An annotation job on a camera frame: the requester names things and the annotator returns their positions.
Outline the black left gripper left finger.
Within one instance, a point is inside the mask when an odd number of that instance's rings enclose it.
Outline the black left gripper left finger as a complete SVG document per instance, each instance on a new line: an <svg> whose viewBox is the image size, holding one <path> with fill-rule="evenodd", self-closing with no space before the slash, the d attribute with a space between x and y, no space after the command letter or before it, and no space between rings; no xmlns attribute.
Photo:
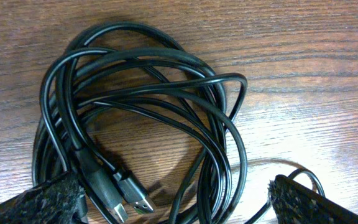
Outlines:
<svg viewBox="0 0 358 224"><path fill-rule="evenodd" d="M85 190L65 172L0 203L0 223L87 223Z"/></svg>

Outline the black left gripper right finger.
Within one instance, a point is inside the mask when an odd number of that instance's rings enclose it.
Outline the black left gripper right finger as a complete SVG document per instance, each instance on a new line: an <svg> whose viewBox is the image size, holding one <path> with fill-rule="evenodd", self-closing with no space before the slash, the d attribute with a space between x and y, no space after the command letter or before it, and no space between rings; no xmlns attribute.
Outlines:
<svg viewBox="0 0 358 224"><path fill-rule="evenodd" d="M357 214L285 175L277 175L268 191L279 224L358 224Z"/></svg>

